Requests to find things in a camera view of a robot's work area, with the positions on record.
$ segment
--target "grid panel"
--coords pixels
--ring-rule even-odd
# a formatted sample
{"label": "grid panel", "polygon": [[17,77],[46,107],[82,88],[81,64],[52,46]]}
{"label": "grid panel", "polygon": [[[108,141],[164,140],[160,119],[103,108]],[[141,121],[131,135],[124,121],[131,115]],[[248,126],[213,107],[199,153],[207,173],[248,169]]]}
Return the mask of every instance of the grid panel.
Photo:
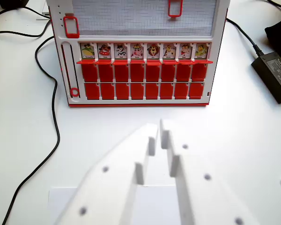
{"label": "grid panel", "polygon": [[[179,11],[172,0],[171,12]],[[72,0],[81,35],[211,36],[216,0],[184,0],[181,17],[168,0]]]}

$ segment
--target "power adapter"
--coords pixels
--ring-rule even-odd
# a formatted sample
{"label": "power adapter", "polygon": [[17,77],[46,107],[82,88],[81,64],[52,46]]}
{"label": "power adapter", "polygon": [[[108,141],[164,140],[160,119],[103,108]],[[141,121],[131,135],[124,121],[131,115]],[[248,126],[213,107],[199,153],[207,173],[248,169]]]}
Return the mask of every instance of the power adapter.
{"label": "power adapter", "polygon": [[281,103],[281,57],[277,52],[260,55],[252,63],[263,83],[267,86],[273,97]]}

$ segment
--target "black cable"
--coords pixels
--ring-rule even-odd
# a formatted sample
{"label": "black cable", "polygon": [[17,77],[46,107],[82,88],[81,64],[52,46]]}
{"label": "black cable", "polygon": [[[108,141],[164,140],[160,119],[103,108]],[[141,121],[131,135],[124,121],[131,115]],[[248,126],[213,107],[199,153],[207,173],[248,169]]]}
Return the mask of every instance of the black cable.
{"label": "black cable", "polygon": [[53,36],[52,37],[49,37],[47,38],[43,43],[41,43],[41,45],[36,49],[36,52],[35,52],[35,59],[36,59],[36,62],[37,62],[37,65],[38,67],[49,77],[51,78],[52,80],[54,80],[54,90],[53,90],[53,95],[52,95],[52,116],[53,116],[53,121],[54,121],[54,126],[55,126],[55,130],[56,130],[56,134],[57,134],[57,142],[53,148],[53,150],[49,153],[49,155],[34,169],[34,171],[32,171],[31,174],[28,175],[28,177],[25,178],[25,180],[23,180],[21,182],[21,184],[18,186],[18,188],[16,189],[15,193],[14,193],[14,196],[11,200],[11,203],[9,205],[9,208],[7,210],[7,213],[6,213],[6,216],[4,218],[4,221],[2,223],[2,225],[5,225],[5,223],[7,222],[7,219],[8,219],[8,216],[11,212],[11,209],[15,203],[15,198],[17,197],[17,194],[19,192],[19,190],[21,189],[21,187],[25,184],[26,181],[28,181],[37,171],[39,168],[42,167],[42,165],[45,164],[45,162],[51,157],[51,155],[55,152],[55,150],[57,149],[58,145],[59,145],[59,142],[60,142],[60,134],[59,134],[59,129],[58,129],[58,126],[57,126],[57,121],[56,121],[56,116],[55,116],[55,108],[54,108],[54,102],[55,102],[55,94],[56,94],[56,89],[57,89],[57,80],[50,76],[41,66],[41,64],[39,63],[38,59],[37,59],[37,52],[39,51],[39,49],[47,42],[49,41],[50,39],[54,38]]}
{"label": "black cable", "polygon": [[[28,10],[30,10],[31,12],[34,12],[34,13],[36,13],[36,14],[42,16],[42,17],[45,17],[45,18],[47,18],[47,19],[50,19],[50,17],[45,16],[45,15],[42,15],[42,14],[38,13],[37,11],[34,11],[33,9],[29,8],[29,7],[26,7],[26,6],[25,6],[25,7],[23,7],[23,8],[28,9]],[[11,10],[13,10],[13,9],[4,9],[4,10],[0,11],[0,15],[3,14],[3,13],[5,13],[5,12],[11,11]]]}
{"label": "black cable", "polygon": [[46,31],[46,29],[47,29],[47,27],[49,26],[50,23],[51,23],[51,20],[49,20],[47,22],[43,32],[40,33],[40,34],[35,34],[35,35],[34,34],[23,34],[23,33],[15,32],[15,31],[10,31],[10,30],[1,30],[0,34],[16,34],[16,35],[21,35],[21,36],[25,36],[25,37],[39,38],[45,33],[45,31]]}
{"label": "black cable", "polygon": [[274,6],[278,6],[278,7],[280,7],[281,8],[281,5],[280,4],[278,4],[278,3],[276,3],[276,2],[274,2],[274,1],[272,1],[272,0],[267,0],[269,3],[271,3],[271,4],[273,4]]}
{"label": "black cable", "polygon": [[255,42],[249,37],[249,35],[247,35],[236,22],[234,22],[228,18],[226,18],[226,21],[233,24],[234,26],[236,26],[237,29],[239,29],[239,31],[242,32],[242,34],[252,43],[253,48],[255,49],[255,52],[258,56],[264,55],[263,52],[261,51],[261,49],[257,46],[257,44],[255,44]]}
{"label": "black cable", "polygon": [[[45,17],[45,18],[50,19],[50,17],[47,17],[47,16],[42,15],[42,14],[39,14],[38,12],[34,11],[34,10],[31,9],[31,8],[28,8],[28,7],[24,7],[24,8],[25,8],[25,9],[28,9],[28,10],[30,10],[30,11],[32,11],[32,12],[38,14],[38,15],[41,15],[41,16],[43,16],[43,17]],[[12,9],[4,9],[4,10],[0,11],[0,15],[3,14],[3,13],[5,13],[5,12],[8,12],[8,11],[10,11],[10,10],[12,10]],[[10,30],[1,30],[1,31],[0,31],[0,34],[16,34],[16,35],[21,35],[21,36],[25,36],[25,37],[39,38],[39,37],[41,37],[41,36],[45,33],[45,31],[46,31],[46,29],[47,29],[47,27],[49,26],[50,23],[51,23],[51,20],[49,20],[49,21],[47,22],[47,24],[45,25],[45,28],[44,28],[43,32],[40,33],[40,34],[35,34],[35,35],[33,35],[33,34],[23,34],[23,33],[15,32],[15,31],[10,31]]]}

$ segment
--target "cartoon character picture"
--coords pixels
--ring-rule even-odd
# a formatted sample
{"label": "cartoon character picture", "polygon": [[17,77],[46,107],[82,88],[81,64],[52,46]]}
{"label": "cartoon character picture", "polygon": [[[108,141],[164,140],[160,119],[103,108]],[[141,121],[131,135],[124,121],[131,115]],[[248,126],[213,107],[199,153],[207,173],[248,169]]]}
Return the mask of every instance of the cartoon character picture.
{"label": "cartoon character picture", "polygon": [[94,47],[90,43],[80,43],[80,49],[83,59],[94,59],[95,52]]}
{"label": "cartoon character picture", "polygon": [[157,44],[148,44],[148,59],[159,59],[159,47]]}
{"label": "cartoon character picture", "polygon": [[195,59],[206,59],[207,58],[208,47],[206,44],[197,43]]}
{"label": "cartoon character picture", "polygon": [[192,48],[190,44],[180,44],[179,59],[190,59]]}
{"label": "cartoon character picture", "polygon": [[127,47],[124,44],[114,44],[114,50],[116,59],[127,59]]}
{"label": "cartoon character picture", "polygon": [[131,59],[143,59],[143,47],[140,44],[131,44]]}
{"label": "cartoon character picture", "polygon": [[99,58],[111,59],[111,48],[107,44],[98,44]]}
{"label": "cartoon character picture", "polygon": [[163,58],[174,59],[176,55],[176,47],[173,44],[163,45]]}

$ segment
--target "white tabletop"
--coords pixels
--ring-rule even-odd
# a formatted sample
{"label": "white tabletop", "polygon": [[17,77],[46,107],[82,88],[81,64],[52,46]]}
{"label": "white tabletop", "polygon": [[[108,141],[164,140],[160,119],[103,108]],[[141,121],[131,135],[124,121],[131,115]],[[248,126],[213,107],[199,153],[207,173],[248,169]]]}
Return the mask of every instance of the white tabletop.
{"label": "white tabletop", "polygon": [[[31,0],[34,9],[41,3]],[[46,21],[21,9],[0,16],[0,30],[40,33]],[[261,0],[231,0],[228,17],[264,53],[272,52],[264,28],[281,21],[281,10]],[[0,224],[20,182],[56,142],[52,122],[53,82],[38,68],[34,51],[47,37],[0,35]],[[263,225],[281,225],[281,105],[251,67],[251,44],[226,23],[209,106],[70,108],[53,41],[39,53],[59,82],[56,116],[61,142],[52,158],[24,185],[9,225],[49,224],[48,192],[76,187],[85,172],[131,131],[171,119],[187,129],[219,174]],[[174,184],[165,151],[150,160],[146,184]]]}

